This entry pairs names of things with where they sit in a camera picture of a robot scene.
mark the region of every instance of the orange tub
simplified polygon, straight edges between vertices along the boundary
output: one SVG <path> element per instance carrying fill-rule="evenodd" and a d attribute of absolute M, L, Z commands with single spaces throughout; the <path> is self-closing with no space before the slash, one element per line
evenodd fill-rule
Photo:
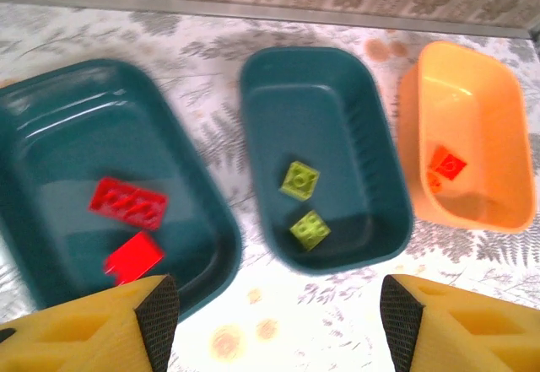
<path fill-rule="evenodd" d="M 523 95 L 502 63 L 444 41 L 426 46 L 399 87 L 397 146 L 419 218 L 506 233 L 532 222 Z"/>

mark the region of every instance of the table surface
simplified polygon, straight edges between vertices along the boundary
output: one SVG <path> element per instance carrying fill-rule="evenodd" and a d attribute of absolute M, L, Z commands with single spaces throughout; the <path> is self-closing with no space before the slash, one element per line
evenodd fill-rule
<path fill-rule="evenodd" d="M 96 57 L 145 69 L 165 93 L 243 232 L 241 269 L 224 294 L 176 331 L 172 371 L 391 371 L 381 280 L 407 273 L 540 308 L 540 218 L 519 235 L 416 221 L 408 248 L 376 266 L 310 277 L 264 242 L 239 118 L 238 74 L 268 46 L 335 46 L 373 73 L 392 131 L 397 84 L 422 48 L 448 40 L 507 64 L 526 97 L 540 169 L 540 63 L 529 40 L 0 4 L 0 84 Z M 33 310 L 0 238 L 0 322 Z"/>

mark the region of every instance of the plastic tub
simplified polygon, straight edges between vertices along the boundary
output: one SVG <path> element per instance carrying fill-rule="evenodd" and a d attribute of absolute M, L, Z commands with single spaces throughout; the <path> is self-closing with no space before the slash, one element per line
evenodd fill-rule
<path fill-rule="evenodd" d="M 105 259 L 140 228 L 88 210 L 106 176 L 167 195 L 150 232 L 180 318 L 215 298 L 240 264 L 240 231 L 154 83 L 112 60 L 0 89 L 0 226 L 39 308 L 114 286 Z"/>
<path fill-rule="evenodd" d="M 243 67 L 241 113 L 268 244 L 308 273 L 384 261 L 408 242 L 412 209 L 367 68 L 345 51 L 269 48 Z M 318 171 L 301 201 L 280 191 L 291 163 Z M 330 234 L 307 250 L 291 226 L 310 210 Z"/>
<path fill-rule="evenodd" d="M 525 106 L 502 63 L 444 41 L 426 46 L 399 87 L 397 145 L 418 217 L 506 233 L 532 222 Z M 429 169 L 441 148 L 466 164 L 453 180 Z"/>

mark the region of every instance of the wall trim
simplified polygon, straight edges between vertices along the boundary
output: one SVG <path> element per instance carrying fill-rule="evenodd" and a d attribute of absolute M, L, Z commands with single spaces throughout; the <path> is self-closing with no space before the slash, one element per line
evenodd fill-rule
<path fill-rule="evenodd" d="M 268 7 L 239 3 L 217 3 L 194 0 L 0 0 L 2 3 L 31 3 L 39 5 L 162 11 L 219 17 L 284 20 L 314 24 L 339 24 L 381 29 L 440 32 L 459 35 L 514 37 L 531 39 L 525 29 L 503 28 L 481 24 L 458 24 L 423 19 L 391 18 L 360 13 L 314 11 L 294 8 Z"/>

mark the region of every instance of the dark teal tub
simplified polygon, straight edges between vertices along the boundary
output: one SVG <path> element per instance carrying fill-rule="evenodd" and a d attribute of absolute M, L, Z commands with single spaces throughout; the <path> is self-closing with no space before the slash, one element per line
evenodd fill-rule
<path fill-rule="evenodd" d="M 345 51 L 268 48 L 240 80 L 242 115 L 268 244 L 308 273 L 363 267 L 399 254 L 413 215 L 373 78 Z M 282 193 L 291 162 L 320 172 L 311 198 Z M 331 233 L 307 251 L 289 228 L 315 210 Z"/>
<path fill-rule="evenodd" d="M 124 62 L 83 62 L 0 90 L 0 224 L 39 308 L 113 286 L 105 259 L 139 229 L 87 210 L 113 176 L 166 194 L 151 235 L 180 319 L 223 292 L 240 231 L 162 95 Z"/>

